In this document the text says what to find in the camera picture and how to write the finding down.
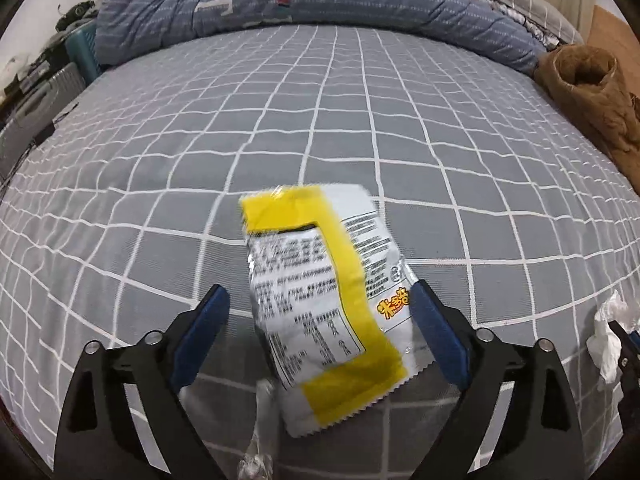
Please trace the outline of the white tissue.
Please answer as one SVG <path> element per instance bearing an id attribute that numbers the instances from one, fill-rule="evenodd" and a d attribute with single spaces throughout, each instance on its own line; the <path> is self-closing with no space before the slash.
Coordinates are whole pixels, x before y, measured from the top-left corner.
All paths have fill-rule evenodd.
<path id="1" fill-rule="evenodd" d="M 639 330 L 639 305 L 628 304 L 618 290 L 597 308 L 593 315 L 593 334 L 587 339 L 587 349 L 603 385 L 614 385 L 617 379 L 618 359 L 622 355 L 620 337 L 610 327 L 611 322 L 630 335 Z"/>

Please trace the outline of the grey suitcase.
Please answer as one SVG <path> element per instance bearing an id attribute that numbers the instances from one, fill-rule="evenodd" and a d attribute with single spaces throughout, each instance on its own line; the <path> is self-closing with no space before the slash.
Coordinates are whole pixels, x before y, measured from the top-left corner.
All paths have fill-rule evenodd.
<path id="1" fill-rule="evenodd" d="M 17 107 L 14 117 L 50 119 L 76 99 L 86 88 L 75 63 L 68 63 L 51 78 L 40 82 Z"/>

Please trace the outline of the clear plastic wrapper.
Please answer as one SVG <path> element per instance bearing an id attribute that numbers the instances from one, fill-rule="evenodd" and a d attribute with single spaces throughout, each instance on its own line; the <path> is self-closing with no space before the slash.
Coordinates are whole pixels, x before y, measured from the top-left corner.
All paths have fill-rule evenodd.
<path id="1" fill-rule="evenodd" d="M 256 384 L 256 416 L 250 444 L 238 465 L 238 479 L 271 480 L 279 449 L 278 387 L 272 379 Z"/>

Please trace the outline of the teal plastic stool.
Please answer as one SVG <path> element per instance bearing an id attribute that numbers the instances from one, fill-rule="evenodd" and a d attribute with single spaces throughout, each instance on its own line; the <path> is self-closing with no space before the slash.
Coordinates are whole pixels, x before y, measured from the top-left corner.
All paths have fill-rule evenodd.
<path id="1" fill-rule="evenodd" d="M 73 30 L 64 46 L 70 60 L 76 64 L 86 84 L 92 84 L 102 74 L 96 58 L 96 25 L 87 23 Z"/>

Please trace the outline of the blue striped duvet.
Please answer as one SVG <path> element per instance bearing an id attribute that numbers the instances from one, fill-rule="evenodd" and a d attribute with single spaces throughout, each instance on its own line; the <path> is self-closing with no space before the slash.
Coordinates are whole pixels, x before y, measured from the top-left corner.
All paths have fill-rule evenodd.
<path id="1" fill-rule="evenodd" d="M 102 0 L 96 57 L 119 65 L 174 44 L 267 25 L 329 24 L 399 30 L 533 73 L 544 45 L 477 0 Z"/>

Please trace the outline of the brown fleece garment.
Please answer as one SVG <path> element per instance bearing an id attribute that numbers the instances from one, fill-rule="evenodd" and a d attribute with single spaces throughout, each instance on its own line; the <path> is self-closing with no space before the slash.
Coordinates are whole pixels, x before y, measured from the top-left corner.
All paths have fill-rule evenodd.
<path id="1" fill-rule="evenodd" d="M 607 50 L 566 44 L 541 55 L 534 79 L 566 118 L 639 188 L 639 98 Z"/>

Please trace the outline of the yellow white snack wrapper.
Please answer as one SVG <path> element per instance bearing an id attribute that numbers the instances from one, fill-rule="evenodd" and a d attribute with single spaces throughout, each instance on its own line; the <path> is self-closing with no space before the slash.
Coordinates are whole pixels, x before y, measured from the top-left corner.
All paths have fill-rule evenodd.
<path id="1" fill-rule="evenodd" d="M 370 408 L 434 362 L 418 280 L 361 185 L 279 186 L 239 200 L 255 327 L 293 438 Z"/>

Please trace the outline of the wooden headboard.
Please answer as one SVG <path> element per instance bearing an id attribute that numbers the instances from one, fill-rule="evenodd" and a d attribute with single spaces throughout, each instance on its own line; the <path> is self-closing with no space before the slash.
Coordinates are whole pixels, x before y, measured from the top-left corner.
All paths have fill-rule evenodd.
<path id="1" fill-rule="evenodd" d="M 628 89 L 635 96 L 640 96 L 640 46 L 626 22 L 595 6 L 587 44 L 615 55 L 620 61 Z"/>

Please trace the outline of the grey checked bed sheet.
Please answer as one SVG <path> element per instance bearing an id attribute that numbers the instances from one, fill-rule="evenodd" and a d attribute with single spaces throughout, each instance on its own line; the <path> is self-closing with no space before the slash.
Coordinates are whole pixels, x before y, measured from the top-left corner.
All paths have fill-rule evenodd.
<path id="1" fill-rule="evenodd" d="M 205 38 L 105 73 L 1 202 L 1 397 L 53 460 L 82 347 L 134 344 L 213 284 L 226 329 L 181 399 L 226 474 L 267 365 L 250 317 L 240 197 L 366 188 L 419 278 L 502 340 L 558 349 L 596 468 L 622 434 L 586 342 L 639 297 L 639 200 L 527 76 L 386 30 Z"/>

